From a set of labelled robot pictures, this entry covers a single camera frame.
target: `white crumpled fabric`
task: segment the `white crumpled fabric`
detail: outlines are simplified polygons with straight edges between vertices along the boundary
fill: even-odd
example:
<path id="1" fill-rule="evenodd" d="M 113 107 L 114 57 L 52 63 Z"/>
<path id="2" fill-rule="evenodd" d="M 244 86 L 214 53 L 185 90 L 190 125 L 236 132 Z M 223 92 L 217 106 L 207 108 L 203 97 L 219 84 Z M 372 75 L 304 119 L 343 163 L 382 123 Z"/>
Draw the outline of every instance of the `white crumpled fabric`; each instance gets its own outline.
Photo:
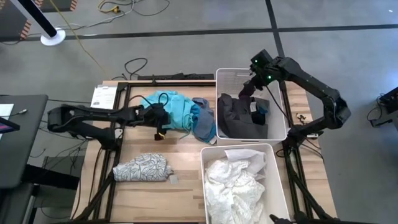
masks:
<path id="1" fill-rule="evenodd" d="M 251 161 L 221 159 L 207 168 L 206 206 L 211 224 L 252 224 L 259 221 L 264 207 L 259 199 L 265 188 L 256 181 L 256 174 L 246 170 Z"/>

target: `wooden table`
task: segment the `wooden table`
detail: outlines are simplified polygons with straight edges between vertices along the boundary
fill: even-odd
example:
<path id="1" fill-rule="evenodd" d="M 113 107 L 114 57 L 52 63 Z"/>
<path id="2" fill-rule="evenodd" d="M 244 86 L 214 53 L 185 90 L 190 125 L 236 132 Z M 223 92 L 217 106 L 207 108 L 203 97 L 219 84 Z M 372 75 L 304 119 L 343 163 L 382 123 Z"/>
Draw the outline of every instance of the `wooden table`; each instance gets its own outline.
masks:
<path id="1" fill-rule="evenodd" d="M 103 84 L 116 85 L 117 81 L 104 81 Z M 210 107 L 215 110 L 216 96 L 214 86 L 134 87 L 132 88 L 131 96 L 148 96 L 156 90 L 170 89 L 176 90 L 189 98 L 206 98 L 210 102 Z M 293 117 L 295 118 L 296 113 L 300 113 L 307 117 L 307 121 L 310 121 L 312 118 L 305 91 L 294 83 L 287 83 L 287 89 Z M 130 102 L 129 106 L 139 104 L 140 99 L 135 98 Z M 109 123 L 95 122 L 95 125 L 105 128 L 109 126 Z M 168 163 L 178 175 L 179 182 L 175 185 L 171 184 L 169 180 L 166 182 L 117 183 L 111 222 L 205 222 L 200 151 L 208 145 L 196 140 L 191 134 L 183 139 L 179 139 L 185 135 L 181 131 L 168 131 L 166 139 L 163 141 L 154 141 L 154 133 L 154 128 L 126 128 L 120 162 L 128 162 L 142 153 L 159 152 L 167 158 Z M 76 215 L 80 214 L 88 204 L 91 181 L 93 180 L 94 163 L 99 148 L 100 144 L 96 141 L 88 144 L 81 171 L 81 199 Z M 274 150 L 276 151 L 280 148 L 281 145 L 278 145 L 274 147 Z M 335 216 L 336 212 L 322 160 L 305 147 L 302 147 L 301 152 L 309 191 L 327 213 Z M 96 166 L 93 192 L 96 192 L 98 187 L 97 184 L 100 179 L 103 156 L 104 153 L 101 153 Z M 289 213 L 292 216 L 293 209 L 284 159 L 277 157 L 277 163 Z M 100 218 L 104 217 L 107 197 L 108 192 L 105 192 L 103 203 L 101 204 Z M 76 193 L 73 211 L 75 210 L 77 199 L 78 192 Z"/>

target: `gray concrete floor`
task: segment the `gray concrete floor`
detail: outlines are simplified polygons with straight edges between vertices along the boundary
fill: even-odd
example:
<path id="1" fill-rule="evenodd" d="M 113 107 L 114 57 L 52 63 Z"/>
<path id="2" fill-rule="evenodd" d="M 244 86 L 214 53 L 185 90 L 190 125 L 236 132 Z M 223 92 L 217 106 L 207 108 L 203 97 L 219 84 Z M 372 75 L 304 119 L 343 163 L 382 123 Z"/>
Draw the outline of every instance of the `gray concrete floor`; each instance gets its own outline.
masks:
<path id="1" fill-rule="evenodd" d="M 176 30 L 270 28 L 264 0 L 170 0 L 170 7 L 153 17 L 130 13 L 111 24 L 79 30 L 79 34 L 123 34 Z M 361 26 L 398 24 L 394 0 L 272 0 L 278 27 Z M 64 15 L 69 22 L 91 24 L 107 15 L 96 10 L 97 1 L 79 1 L 76 11 Z M 165 5 L 145 0 L 137 10 L 152 13 Z M 55 25 L 58 14 L 45 14 Z M 37 32 L 35 25 L 30 33 Z M 398 213 L 398 132 L 391 126 L 372 128 L 366 114 L 375 99 L 398 86 L 397 29 L 280 33 L 286 56 L 296 59 L 309 74 L 337 88 L 352 116 L 343 128 L 320 138 L 333 200 L 342 220 L 396 223 Z M 124 63 L 146 57 L 143 75 L 214 73 L 217 68 L 246 68 L 261 49 L 277 56 L 272 33 L 181 35 L 83 40 L 83 45 L 108 71 L 105 75 L 77 41 L 56 47 L 40 42 L 0 45 L 0 93 L 45 93 L 50 98 L 90 101 L 95 85 L 124 72 Z M 138 67 L 132 64 L 131 69 Z M 317 99 L 309 97 L 314 117 L 322 115 Z M 48 109 L 57 106 L 49 103 Z M 75 140 L 39 133 L 32 155 L 47 150 L 54 156 Z M 42 164 L 43 157 L 29 163 Z M 53 211 L 53 216 L 64 213 Z M 37 212 L 37 223 L 50 223 Z"/>

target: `white laundry basket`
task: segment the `white laundry basket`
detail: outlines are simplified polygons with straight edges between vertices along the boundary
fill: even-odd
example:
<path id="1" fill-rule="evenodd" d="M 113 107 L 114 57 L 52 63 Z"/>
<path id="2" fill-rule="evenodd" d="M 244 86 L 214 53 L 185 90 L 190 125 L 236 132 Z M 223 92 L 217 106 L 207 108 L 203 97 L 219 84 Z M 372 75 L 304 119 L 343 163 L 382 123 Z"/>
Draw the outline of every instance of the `white laundry basket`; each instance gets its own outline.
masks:
<path id="1" fill-rule="evenodd" d="M 259 183 L 266 188 L 260 198 L 260 200 L 262 200 L 264 203 L 264 209 L 262 211 L 259 223 L 273 223 L 273 221 L 269 218 L 270 214 L 276 215 L 279 218 L 289 219 L 289 211 L 287 210 L 284 190 L 280 181 L 278 166 L 276 164 L 272 146 L 269 144 L 248 144 L 240 146 L 206 147 L 201 150 L 201 176 L 203 182 L 203 193 L 205 196 L 206 223 L 211 224 L 211 218 L 207 213 L 205 169 L 207 168 L 207 162 L 226 157 L 224 150 L 227 149 L 253 149 L 266 153 L 266 178 L 259 180 Z"/>
<path id="2" fill-rule="evenodd" d="M 243 89 L 243 83 L 250 80 L 251 71 L 246 68 L 219 68 L 216 72 L 216 98 L 226 93 L 232 98 L 238 98 L 239 92 Z M 280 97 L 279 83 L 273 81 L 268 85 L 271 93 L 274 95 L 278 105 L 283 108 L 282 99 Z M 267 115 L 268 136 L 266 139 L 235 139 L 220 137 L 217 121 L 216 106 L 216 125 L 217 125 L 217 145 L 237 145 L 237 144 L 254 144 L 268 143 L 271 146 L 276 145 L 286 138 L 287 130 L 285 125 L 285 117 L 279 110 L 275 101 L 272 99 L 268 90 L 264 87 L 262 91 L 256 90 L 253 97 L 262 98 L 269 101 L 269 112 Z"/>

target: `white pole base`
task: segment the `white pole base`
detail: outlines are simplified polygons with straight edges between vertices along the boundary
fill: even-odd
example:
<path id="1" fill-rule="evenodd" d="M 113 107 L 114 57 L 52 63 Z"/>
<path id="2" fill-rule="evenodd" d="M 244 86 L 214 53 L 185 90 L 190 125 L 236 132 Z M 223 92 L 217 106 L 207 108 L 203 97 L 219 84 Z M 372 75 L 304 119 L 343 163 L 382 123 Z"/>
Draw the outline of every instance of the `white pole base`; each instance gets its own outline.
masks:
<path id="1" fill-rule="evenodd" d="M 61 42 L 65 40 L 67 33 L 61 28 L 55 28 L 55 29 L 57 30 L 57 34 L 54 37 L 47 38 L 43 35 L 41 36 L 40 41 L 42 42 L 42 44 L 46 46 L 55 46 L 61 44 Z"/>

